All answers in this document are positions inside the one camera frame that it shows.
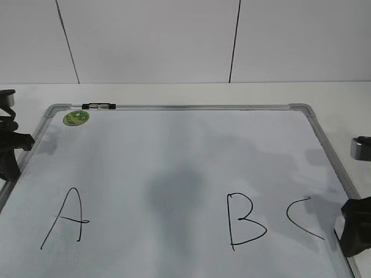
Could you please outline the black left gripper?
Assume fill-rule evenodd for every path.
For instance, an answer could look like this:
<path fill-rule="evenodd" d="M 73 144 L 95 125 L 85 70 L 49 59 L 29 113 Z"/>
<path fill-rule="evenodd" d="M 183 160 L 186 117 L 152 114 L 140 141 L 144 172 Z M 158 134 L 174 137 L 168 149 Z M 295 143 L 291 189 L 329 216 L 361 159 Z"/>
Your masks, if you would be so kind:
<path fill-rule="evenodd" d="M 14 181 L 20 176 L 14 150 L 30 151 L 35 140 L 30 134 L 17 133 L 19 125 L 11 108 L 1 108 L 8 116 L 1 116 L 1 179 Z"/>

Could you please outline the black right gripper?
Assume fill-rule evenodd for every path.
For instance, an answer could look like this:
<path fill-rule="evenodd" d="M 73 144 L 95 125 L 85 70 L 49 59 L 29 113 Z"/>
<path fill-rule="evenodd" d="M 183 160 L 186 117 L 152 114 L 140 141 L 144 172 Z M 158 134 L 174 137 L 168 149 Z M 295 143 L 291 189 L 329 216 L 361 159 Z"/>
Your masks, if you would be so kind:
<path fill-rule="evenodd" d="M 334 231 L 345 257 L 370 249 L 370 197 L 347 200 L 336 219 Z"/>

